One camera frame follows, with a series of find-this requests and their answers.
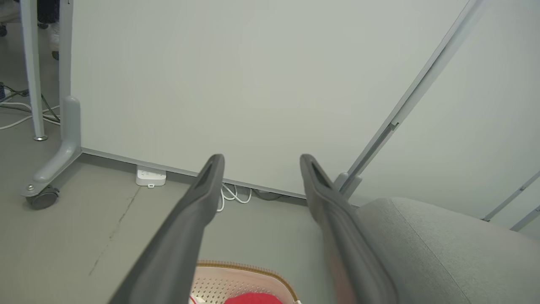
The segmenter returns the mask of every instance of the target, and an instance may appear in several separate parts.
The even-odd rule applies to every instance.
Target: red cloth
[[[283,304],[278,298],[265,293],[245,293],[234,298],[227,299],[225,304]]]

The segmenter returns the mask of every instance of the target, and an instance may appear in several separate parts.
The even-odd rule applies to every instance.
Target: floor
[[[0,81],[23,89],[21,30],[8,30]],[[42,91],[54,106],[58,62],[39,34]],[[23,116],[1,109],[0,125]],[[18,188],[60,143],[58,126],[45,123],[45,131],[45,142],[32,139],[30,120],[0,131],[0,303],[107,303],[193,178],[168,174],[166,185],[148,189],[135,184],[135,165],[82,155],[54,180],[59,201],[32,210]],[[303,200],[228,202],[206,228],[199,258],[276,271],[304,303],[334,299],[322,236]]]

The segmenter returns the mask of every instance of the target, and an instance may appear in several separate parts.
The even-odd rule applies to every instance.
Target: gray sofa
[[[540,303],[536,240],[409,199],[356,212],[418,303]]]

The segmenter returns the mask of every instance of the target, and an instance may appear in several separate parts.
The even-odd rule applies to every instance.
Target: perforated basket
[[[289,283],[277,273],[236,263],[198,262],[191,292],[211,304],[223,304],[249,292],[274,295],[283,304],[300,303]]]

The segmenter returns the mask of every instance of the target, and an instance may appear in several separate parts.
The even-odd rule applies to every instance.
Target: black caster wheel
[[[58,193],[60,190],[48,185],[38,195],[33,197],[27,197],[26,200],[35,210],[41,210],[51,207],[58,200]]]

